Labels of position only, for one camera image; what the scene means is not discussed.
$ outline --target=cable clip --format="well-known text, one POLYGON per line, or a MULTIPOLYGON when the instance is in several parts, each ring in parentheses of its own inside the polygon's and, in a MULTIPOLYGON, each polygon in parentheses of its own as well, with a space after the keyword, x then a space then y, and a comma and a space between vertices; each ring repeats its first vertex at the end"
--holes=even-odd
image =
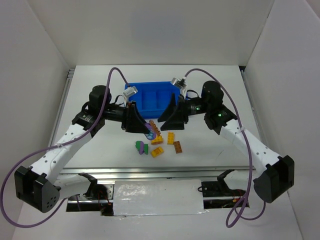
POLYGON ((244 126, 242 126, 237 132, 236 132, 236 134, 239 134, 239 133, 241 133, 242 131, 244 131, 246 128, 244 127, 244 126))
POLYGON ((57 143, 56 144, 56 148, 59 149, 59 148, 63 148, 65 150, 68 150, 68 148, 63 144, 63 143, 57 143))

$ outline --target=metal frame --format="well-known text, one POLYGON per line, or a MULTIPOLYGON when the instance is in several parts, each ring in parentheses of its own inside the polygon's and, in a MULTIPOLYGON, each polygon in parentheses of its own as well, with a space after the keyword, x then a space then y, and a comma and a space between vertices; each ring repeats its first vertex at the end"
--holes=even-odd
POLYGON ((165 179, 200 179, 216 181, 217 176, 228 169, 248 171, 248 166, 220 167, 150 167, 150 168, 65 168, 60 177, 87 173, 98 179, 100 184, 114 184, 115 181, 151 181, 165 179))

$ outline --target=lego brick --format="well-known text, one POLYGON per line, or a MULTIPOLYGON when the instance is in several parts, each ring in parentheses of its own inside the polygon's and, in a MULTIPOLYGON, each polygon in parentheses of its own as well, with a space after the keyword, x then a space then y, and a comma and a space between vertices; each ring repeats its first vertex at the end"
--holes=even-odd
POLYGON ((167 144, 168 145, 173 145, 175 141, 175 134, 173 132, 168 132, 168 140, 167 140, 167 144))
POLYGON ((151 141, 151 145, 162 144, 164 142, 162 136, 157 136, 154 140, 151 141))
POLYGON ((157 127, 157 125, 155 124, 155 122, 153 120, 149 120, 149 124, 151 125, 151 127, 153 128, 154 132, 156 133, 156 135, 159 137, 161 136, 161 132, 159 131, 159 128, 157 127))
POLYGON ((174 145, 174 149, 175 149, 175 153, 176 154, 182 153, 182 148, 181 148, 181 145, 180 145, 180 141, 175 141, 173 143, 173 145, 174 145))
POLYGON ((149 146, 148 146, 148 144, 145 144, 145 145, 144 145, 143 151, 144 151, 144 153, 145 153, 146 155, 148 155, 148 153, 149 153, 149 146))
POLYGON ((148 151, 149 151, 149 146, 148 144, 144 144, 143 141, 136 141, 135 142, 135 148, 138 150, 139 154, 146 154, 148 155, 148 151))
POLYGON ((144 153, 144 142, 143 141, 136 141, 135 148, 138 150, 139 154, 142 155, 144 153))
POLYGON ((152 155, 152 157, 157 157, 157 156, 159 156, 160 154, 163 154, 165 151, 162 149, 162 147, 157 147, 155 150, 153 150, 152 152, 151 152, 151 155, 152 155))

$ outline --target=yellow lego brick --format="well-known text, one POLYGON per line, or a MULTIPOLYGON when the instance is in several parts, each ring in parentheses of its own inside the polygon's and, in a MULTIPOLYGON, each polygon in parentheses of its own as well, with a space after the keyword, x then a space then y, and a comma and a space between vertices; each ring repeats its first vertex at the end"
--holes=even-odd
POLYGON ((175 141, 175 134, 173 132, 168 132, 168 141, 167 144, 173 145, 175 141))
POLYGON ((155 150, 153 150, 152 152, 151 152, 151 155, 152 155, 152 157, 157 157, 157 156, 159 156, 160 154, 163 154, 165 151, 162 149, 162 147, 157 147, 155 150))
POLYGON ((151 145, 162 144, 164 142, 162 136, 157 136, 154 140, 151 141, 151 145))

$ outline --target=orange lego brick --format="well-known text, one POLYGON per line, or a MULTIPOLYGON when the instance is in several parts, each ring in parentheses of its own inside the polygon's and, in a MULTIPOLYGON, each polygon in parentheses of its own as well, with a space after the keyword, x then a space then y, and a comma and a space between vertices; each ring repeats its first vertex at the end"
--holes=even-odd
POLYGON ((164 142, 162 136, 157 136, 155 139, 151 141, 151 145, 162 144, 164 142))
POLYGON ((168 132, 168 141, 167 144, 173 145, 175 141, 175 134, 173 132, 168 132))
POLYGON ((161 132, 159 131, 159 128, 157 127, 157 125, 155 124, 155 122, 153 120, 149 120, 149 124, 151 125, 151 127, 153 128, 155 134, 157 136, 161 136, 161 132))
POLYGON ((173 143, 173 145, 174 145, 174 149, 175 149, 175 153, 176 154, 182 153, 182 148, 181 148, 181 145, 180 145, 180 141, 175 141, 173 143))
POLYGON ((151 152, 151 155, 152 155, 152 157, 157 157, 157 156, 159 156, 160 154, 163 154, 165 151, 162 149, 162 147, 157 147, 155 150, 153 150, 152 152, 151 152))

